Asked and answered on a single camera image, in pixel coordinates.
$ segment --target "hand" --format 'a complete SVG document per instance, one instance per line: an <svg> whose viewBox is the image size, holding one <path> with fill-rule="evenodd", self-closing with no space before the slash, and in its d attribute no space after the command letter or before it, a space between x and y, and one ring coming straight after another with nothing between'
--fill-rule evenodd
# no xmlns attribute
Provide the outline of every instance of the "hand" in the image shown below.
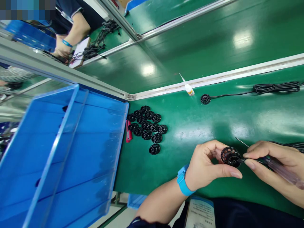
<svg viewBox="0 0 304 228"><path fill-rule="evenodd" d="M69 46L67 46L67 45L65 45L62 42L57 42L56 45L57 46L56 46L56 49L55 49L54 53L56 53L56 54L58 54L58 55L60 55L60 56L62 56L62 57L64 57L64 58L67 59L69 57L70 53L71 53L71 49L72 48L69 47Z"/></svg>
<svg viewBox="0 0 304 228"><path fill-rule="evenodd" d="M227 145L217 140L196 146L185 175L186 185L191 191L205 187L219 177L243 177L237 168L226 165L221 160L221 152L225 147ZM218 160L218 165L211 162L210 159L214 157Z"/></svg>
<svg viewBox="0 0 304 228"><path fill-rule="evenodd" d="M243 154L243 157L258 159L266 155L277 158L287 170L297 174L301 180L304 180L304 154L293 147L258 141L247 149L247 153ZM277 173L272 172L264 165L252 159L246 159L245 164L262 181L272 186L292 203L304 208L304 190L298 189Z"/></svg>

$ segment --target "blue watch strap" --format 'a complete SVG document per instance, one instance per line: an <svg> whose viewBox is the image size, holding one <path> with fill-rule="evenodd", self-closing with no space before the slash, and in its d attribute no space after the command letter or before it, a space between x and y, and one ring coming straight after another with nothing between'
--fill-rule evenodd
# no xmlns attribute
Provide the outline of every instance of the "blue watch strap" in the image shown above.
<svg viewBox="0 0 304 228"><path fill-rule="evenodd" d="M69 42L67 42L67 41L65 41L65 40L62 40L62 42L65 44L65 45L67 45L67 46L69 46L69 47L73 47Z"/></svg>
<svg viewBox="0 0 304 228"><path fill-rule="evenodd" d="M195 193L195 191L191 191L188 186L186 185L186 181L185 181L185 174L186 171L188 169L189 165L185 165L183 168L181 168L180 171L178 171L177 174L177 183L180 186L180 190L181 192L185 195L185 196L191 196L193 193Z"/></svg>

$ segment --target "worker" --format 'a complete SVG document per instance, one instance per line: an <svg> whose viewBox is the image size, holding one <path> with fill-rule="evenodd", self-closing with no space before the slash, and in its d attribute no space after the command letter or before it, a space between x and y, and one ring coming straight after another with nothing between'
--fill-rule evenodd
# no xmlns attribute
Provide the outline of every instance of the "worker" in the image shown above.
<svg viewBox="0 0 304 228"><path fill-rule="evenodd" d="M68 58L74 45L102 26L105 20L83 0L56 0L56 18L51 28L56 34L56 57Z"/></svg>
<svg viewBox="0 0 304 228"><path fill-rule="evenodd" d="M206 187L214 179L221 177L242 178L241 172L232 166L223 164L221 151L227 145L217 141L209 141L197 145L184 181L185 185L177 178L155 189L139 207L136 217L128 228L164 228L178 212L182 203L197 189ZM270 155L277 158L284 166L304 180L304 154L297 149L277 145L271 142L259 141L248 148L243 156L246 165L265 183L272 186L285 198L297 206L304 208L304 190L290 184L281 176L266 168L254 159ZM214 165L212 158L216 158L219 164ZM195 225L194 227L304 227L303 219L278 211L263 205L243 202L239 200L220 198L211 199L214 204L215 226ZM173 228L183 228L189 203L185 207Z"/></svg>

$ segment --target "green workbench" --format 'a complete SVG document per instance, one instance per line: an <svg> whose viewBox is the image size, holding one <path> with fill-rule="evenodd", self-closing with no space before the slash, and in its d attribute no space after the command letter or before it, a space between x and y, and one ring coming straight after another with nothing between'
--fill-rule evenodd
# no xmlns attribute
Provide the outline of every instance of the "green workbench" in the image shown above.
<svg viewBox="0 0 304 228"><path fill-rule="evenodd" d="M233 146L241 153L247 148L235 137L248 145L258 140L304 142L304 86L290 94L246 94L212 99L208 105L200 102L203 94L242 93L260 83L303 82L303 75L302 65L195 88L193 97L180 91L130 102L130 113L148 105L161 114L160 124L166 124L168 132L163 135L158 155L149 154L153 144L150 140L134 135L130 143L123 140L114 190L148 195L177 176L180 168L190 162L197 144L212 139ZM304 218L303 209L258 179L246 165L242 164L239 169L243 179L217 179L197 194L255 202Z"/></svg>
<svg viewBox="0 0 304 228"><path fill-rule="evenodd" d="M148 0L130 11L142 12L133 26L159 26L171 14L172 20L187 13L194 1L208 3L177 7L184 1L175 0L169 3L176 7L164 5L158 13L151 4L159 1ZM145 50L133 45L78 70L133 94L179 83L178 73L192 80L303 53L303 8L303 0L237 0L143 41Z"/></svg>

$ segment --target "glue bottle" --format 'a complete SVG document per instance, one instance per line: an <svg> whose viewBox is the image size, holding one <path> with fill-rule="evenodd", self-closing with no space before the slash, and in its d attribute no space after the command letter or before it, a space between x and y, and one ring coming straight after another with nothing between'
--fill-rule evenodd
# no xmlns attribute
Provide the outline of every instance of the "glue bottle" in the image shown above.
<svg viewBox="0 0 304 228"><path fill-rule="evenodd" d="M180 74L180 76L181 76L181 79L185 83L185 90L187 91L187 93L189 94L189 96L191 96L191 97L194 96L194 91L193 91L192 87L189 84L186 83L185 79L182 77L181 74Z"/></svg>

